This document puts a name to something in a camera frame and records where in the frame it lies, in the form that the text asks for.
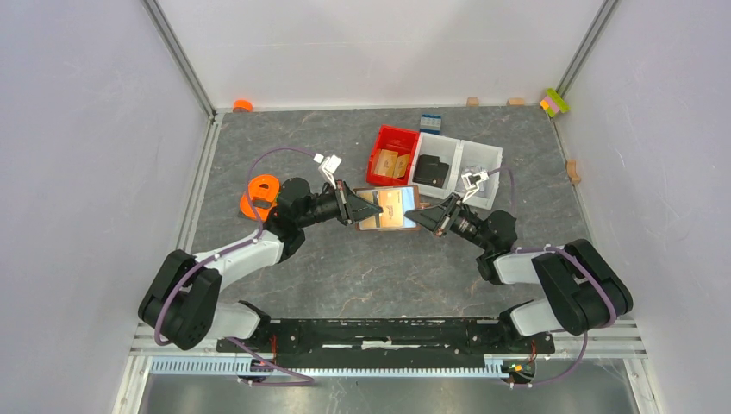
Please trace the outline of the white divided plastic bin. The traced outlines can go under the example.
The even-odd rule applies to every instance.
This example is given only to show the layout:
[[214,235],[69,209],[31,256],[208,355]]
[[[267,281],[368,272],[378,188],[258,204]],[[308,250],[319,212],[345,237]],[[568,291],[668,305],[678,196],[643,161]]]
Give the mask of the white divided plastic bin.
[[[449,165],[449,173],[443,188],[420,185],[412,181],[417,158],[421,154],[439,156],[442,162]],[[416,185],[420,194],[425,197],[443,199],[456,192],[455,186],[458,176],[464,167],[480,166],[489,172],[499,168],[502,161],[503,149],[500,147],[421,132],[415,151],[415,163],[412,166],[408,184]]]

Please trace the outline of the gold credit card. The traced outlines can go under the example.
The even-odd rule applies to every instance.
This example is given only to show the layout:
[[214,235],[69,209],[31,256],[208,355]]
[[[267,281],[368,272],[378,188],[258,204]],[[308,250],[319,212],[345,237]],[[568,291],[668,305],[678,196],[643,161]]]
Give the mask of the gold credit card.
[[378,204],[383,209],[378,222],[384,229],[397,229],[404,225],[403,194],[400,190],[378,191]]

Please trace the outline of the brown leather card holder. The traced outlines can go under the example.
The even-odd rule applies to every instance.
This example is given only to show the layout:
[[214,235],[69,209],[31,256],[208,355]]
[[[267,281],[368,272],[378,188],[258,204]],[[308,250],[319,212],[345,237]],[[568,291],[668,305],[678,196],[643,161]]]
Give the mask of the brown leather card holder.
[[382,212],[356,225],[358,231],[416,231],[421,226],[405,216],[424,206],[416,185],[356,188],[355,194],[377,204]]

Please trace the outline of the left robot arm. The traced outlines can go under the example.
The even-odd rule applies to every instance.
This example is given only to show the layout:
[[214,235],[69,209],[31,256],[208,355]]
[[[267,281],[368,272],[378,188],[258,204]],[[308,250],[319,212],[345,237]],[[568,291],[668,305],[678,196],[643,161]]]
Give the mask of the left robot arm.
[[267,219],[252,234],[198,255],[170,252],[141,300],[138,318],[153,328],[161,346],[188,350],[206,338],[234,336],[248,350],[260,351],[271,340],[270,327],[261,322],[264,315],[249,304],[220,304],[221,291],[289,259],[303,245],[309,226],[328,220],[355,224],[382,211],[343,180],[314,193],[307,180],[287,179]]

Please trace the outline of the red plastic bin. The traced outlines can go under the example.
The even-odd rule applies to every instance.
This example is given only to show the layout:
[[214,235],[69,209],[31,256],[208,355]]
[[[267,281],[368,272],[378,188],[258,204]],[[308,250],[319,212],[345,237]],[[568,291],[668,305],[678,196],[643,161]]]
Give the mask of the red plastic bin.
[[382,125],[368,160],[366,182],[376,186],[407,185],[419,138],[417,131]]

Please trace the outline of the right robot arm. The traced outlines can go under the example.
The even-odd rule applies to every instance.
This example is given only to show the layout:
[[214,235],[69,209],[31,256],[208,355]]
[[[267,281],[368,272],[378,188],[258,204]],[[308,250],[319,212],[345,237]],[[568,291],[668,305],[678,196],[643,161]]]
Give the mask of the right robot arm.
[[516,246],[516,218],[505,210],[479,217],[453,193],[439,204],[404,214],[432,234],[454,233],[482,248],[476,259],[482,279],[493,285],[537,285],[544,297],[514,306],[498,317],[497,338],[519,352],[544,332],[580,336],[612,325],[634,299],[616,272],[586,239],[562,246]]

